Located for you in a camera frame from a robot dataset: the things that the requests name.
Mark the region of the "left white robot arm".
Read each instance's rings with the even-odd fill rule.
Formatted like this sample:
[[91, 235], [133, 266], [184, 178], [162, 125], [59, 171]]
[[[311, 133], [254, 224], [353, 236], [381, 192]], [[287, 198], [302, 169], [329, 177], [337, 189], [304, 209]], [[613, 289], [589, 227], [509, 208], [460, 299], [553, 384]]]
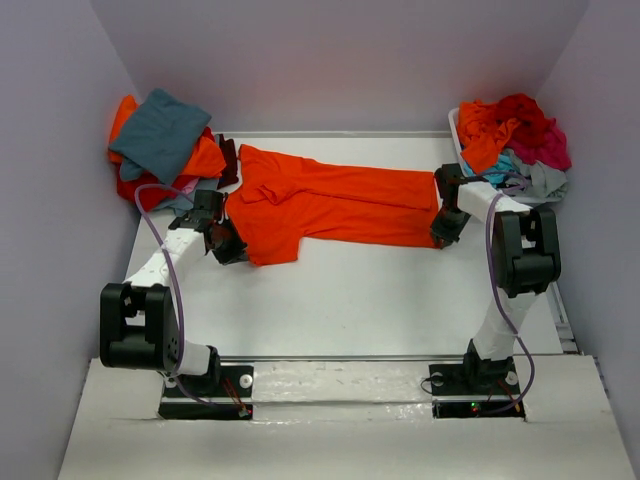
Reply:
[[146, 263], [100, 294], [100, 360], [108, 368], [156, 371], [209, 395], [221, 383], [217, 349], [186, 340], [180, 281], [203, 257], [223, 265], [248, 260], [247, 245], [226, 213], [227, 196], [197, 190], [192, 207], [176, 217]]

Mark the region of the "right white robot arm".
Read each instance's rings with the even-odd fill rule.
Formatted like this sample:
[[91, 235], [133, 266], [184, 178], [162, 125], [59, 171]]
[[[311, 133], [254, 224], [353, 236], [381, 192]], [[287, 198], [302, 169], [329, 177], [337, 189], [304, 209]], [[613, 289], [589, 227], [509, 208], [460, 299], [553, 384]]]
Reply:
[[554, 212], [530, 207], [496, 190], [481, 177], [466, 177], [457, 164], [436, 170], [441, 207], [431, 224], [435, 245], [460, 240], [474, 217], [484, 223], [485, 253], [493, 299], [483, 323], [459, 364], [430, 367], [428, 380], [437, 395], [481, 395], [516, 376], [514, 347], [537, 297], [561, 273]]

